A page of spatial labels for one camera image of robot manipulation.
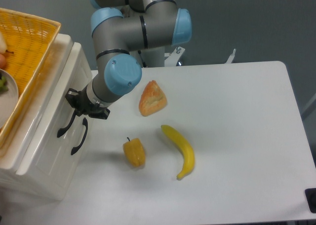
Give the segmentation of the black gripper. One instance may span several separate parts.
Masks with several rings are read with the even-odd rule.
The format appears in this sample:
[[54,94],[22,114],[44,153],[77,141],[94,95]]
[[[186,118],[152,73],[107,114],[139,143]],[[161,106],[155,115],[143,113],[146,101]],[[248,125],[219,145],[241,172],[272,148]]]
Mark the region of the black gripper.
[[66,95],[66,100],[70,106],[75,109],[65,131],[68,131],[72,126],[76,116],[87,115],[90,118],[107,119],[110,110],[107,107],[102,107],[100,103],[92,103],[86,93],[86,88],[82,91],[69,88]]

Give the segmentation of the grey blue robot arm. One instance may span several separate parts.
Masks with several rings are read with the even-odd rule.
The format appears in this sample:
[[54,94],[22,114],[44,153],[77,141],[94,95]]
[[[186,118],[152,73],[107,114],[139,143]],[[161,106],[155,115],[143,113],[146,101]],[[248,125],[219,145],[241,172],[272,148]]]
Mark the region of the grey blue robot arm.
[[130,55],[163,46],[176,46],[192,37],[191,17],[175,0],[90,0],[91,37],[98,74],[83,90],[69,89],[66,99],[73,116],[107,119],[109,106],[132,91],[142,71]]

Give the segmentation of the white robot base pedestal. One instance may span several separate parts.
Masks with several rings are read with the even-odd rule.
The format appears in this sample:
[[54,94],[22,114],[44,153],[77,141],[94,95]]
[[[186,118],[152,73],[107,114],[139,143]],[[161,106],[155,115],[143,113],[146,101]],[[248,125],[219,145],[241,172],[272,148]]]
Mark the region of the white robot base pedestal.
[[176,47],[172,52],[165,52],[164,47],[158,47],[148,50],[138,50],[135,54],[143,68],[175,67],[182,65],[181,58],[185,51],[185,48],[180,46]]

